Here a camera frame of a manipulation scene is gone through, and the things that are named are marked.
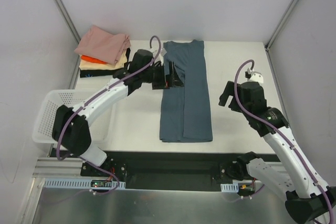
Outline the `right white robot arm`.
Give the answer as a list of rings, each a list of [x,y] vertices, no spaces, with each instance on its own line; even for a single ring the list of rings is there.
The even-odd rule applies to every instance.
[[[285,203],[289,216],[296,223],[315,221],[335,206],[335,187],[313,168],[298,146],[288,121],[277,108],[267,105],[264,89],[258,82],[234,84],[228,81],[219,97],[219,105],[242,113],[249,126],[273,149],[287,175],[266,164],[254,152],[248,152],[225,169],[225,174],[236,180],[250,177],[261,181]]]

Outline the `teal blue t-shirt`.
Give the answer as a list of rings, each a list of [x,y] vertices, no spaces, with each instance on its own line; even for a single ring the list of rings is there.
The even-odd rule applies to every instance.
[[[213,140],[204,41],[163,44],[165,70],[172,62],[183,87],[163,90],[159,137],[163,142],[201,143]]]

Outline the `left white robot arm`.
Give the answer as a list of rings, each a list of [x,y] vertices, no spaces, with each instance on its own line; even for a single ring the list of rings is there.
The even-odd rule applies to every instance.
[[[57,146],[92,163],[92,169],[99,176],[108,175],[111,164],[106,160],[106,152],[93,143],[90,127],[107,109],[144,83],[151,84],[153,90],[183,87],[175,64],[164,60],[163,55],[165,50],[154,55],[139,49],[132,61],[116,71],[102,89],[72,107],[61,105],[56,111],[51,135]]]

